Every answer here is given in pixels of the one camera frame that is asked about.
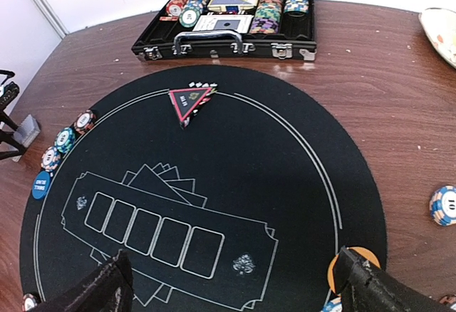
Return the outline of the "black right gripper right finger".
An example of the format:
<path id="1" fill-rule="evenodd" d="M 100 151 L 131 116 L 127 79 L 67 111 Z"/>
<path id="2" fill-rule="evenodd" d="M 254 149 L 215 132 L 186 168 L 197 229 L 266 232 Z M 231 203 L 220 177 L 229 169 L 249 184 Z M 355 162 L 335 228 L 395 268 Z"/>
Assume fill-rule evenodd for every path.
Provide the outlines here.
<path id="1" fill-rule="evenodd" d="M 341 247 L 333 266 L 343 311 L 451 311 L 402 284 L 354 249 Z"/>

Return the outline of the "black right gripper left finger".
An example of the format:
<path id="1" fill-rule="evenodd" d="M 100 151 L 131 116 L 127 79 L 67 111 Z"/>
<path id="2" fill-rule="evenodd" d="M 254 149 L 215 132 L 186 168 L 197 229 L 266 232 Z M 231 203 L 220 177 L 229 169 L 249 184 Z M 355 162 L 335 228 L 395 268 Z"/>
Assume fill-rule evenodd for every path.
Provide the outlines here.
<path id="1" fill-rule="evenodd" d="M 131 311 L 133 296 L 130 259 L 121 249 L 73 288 L 32 311 Z"/>

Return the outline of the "blue playing card deck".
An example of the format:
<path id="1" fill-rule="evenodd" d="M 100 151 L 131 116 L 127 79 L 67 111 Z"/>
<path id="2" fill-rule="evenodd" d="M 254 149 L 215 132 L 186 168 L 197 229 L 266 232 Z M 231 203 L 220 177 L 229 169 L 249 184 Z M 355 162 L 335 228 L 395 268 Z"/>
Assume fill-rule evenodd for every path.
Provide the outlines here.
<path id="1" fill-rule="evenodd" d="M 40 133 L 40 125 L 32 114 L 28 114 L 21 123 L 17 123 L 12 138 L 27 150 Z"/>

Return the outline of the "white blue chips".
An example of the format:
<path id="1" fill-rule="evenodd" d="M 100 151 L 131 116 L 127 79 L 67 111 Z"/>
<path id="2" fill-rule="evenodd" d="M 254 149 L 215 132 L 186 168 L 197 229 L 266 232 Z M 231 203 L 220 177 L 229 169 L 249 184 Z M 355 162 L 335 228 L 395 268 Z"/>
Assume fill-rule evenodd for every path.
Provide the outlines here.
<path id="1" fill-rule="evenodd" d="M 342 312 L 343 307 L 341 303 L 341 297 L 333 298 L 325 303 L 321 309 L 321 312 Z"/>
<path id="2" fill-rule="evenodd" d="M 61 163 L 61 154 L 55 146 L 46 149 L 41 157 L 41 168 L 47 172 L 53 172 Z"/>

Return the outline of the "blue small blind button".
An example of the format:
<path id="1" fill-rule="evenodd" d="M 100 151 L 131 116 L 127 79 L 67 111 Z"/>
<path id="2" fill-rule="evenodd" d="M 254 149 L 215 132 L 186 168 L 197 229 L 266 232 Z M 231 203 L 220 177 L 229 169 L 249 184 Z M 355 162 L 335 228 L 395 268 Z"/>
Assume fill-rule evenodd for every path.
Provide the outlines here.
<path id="1" fill-rule="evenodd" d="M 36 200 L 43 199 L 49 190 L 51 184 L 51 173 L 47 171 L 40 171 L 32 185 L 32 197 Z"/>

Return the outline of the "green chips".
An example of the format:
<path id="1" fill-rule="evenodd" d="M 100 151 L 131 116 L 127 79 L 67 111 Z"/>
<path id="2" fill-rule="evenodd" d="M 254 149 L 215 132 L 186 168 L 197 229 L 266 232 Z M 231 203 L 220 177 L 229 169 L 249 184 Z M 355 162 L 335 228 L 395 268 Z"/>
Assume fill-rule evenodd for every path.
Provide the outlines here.
<path id="1" fill-rule="evenodd" d="M 54 146 L 57 151 L 62 154 L 68 153 L 74 146 L 76 141 L 76 133 L 71 127 L 62 129 L 56 136 Z"/>

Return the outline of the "red black chip stack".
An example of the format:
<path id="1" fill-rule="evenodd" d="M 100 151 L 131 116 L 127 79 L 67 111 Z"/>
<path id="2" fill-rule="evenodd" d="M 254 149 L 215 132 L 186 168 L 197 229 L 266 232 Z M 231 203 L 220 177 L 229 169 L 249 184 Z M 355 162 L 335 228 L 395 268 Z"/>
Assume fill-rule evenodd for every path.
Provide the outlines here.
<path id="1" fill-rule="evenodd" d="M 443 296 L 439 302 L 448 308 L 456 310 L 456 295 L 455 294 L 448 294 Z"/>

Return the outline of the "white blue chip stack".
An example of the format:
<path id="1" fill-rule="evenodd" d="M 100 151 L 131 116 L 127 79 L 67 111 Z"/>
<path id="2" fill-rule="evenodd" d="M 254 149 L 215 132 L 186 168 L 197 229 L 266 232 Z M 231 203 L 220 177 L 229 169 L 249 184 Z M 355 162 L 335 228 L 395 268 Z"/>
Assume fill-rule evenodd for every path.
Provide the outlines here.
<path id="1" fill-rule="evenodd" d="M 455 186 L 446 185 L 436 190 L 429 202 L 430 216 L 440 226 L 455 225 L 456 194 Z"/>

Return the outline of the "red triangle all-in marker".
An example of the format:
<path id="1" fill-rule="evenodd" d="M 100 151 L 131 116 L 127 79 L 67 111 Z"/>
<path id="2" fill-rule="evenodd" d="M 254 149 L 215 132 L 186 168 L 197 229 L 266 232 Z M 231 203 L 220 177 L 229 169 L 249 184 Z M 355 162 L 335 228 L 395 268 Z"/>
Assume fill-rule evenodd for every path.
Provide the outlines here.
<path id="1" fill-rule="evenodd" d="M 216 83 L 190 83 L 188 88 L 168 91 L 168 96 L 182 129 L 190 124 L 217 91 L 218 85 Z"/>

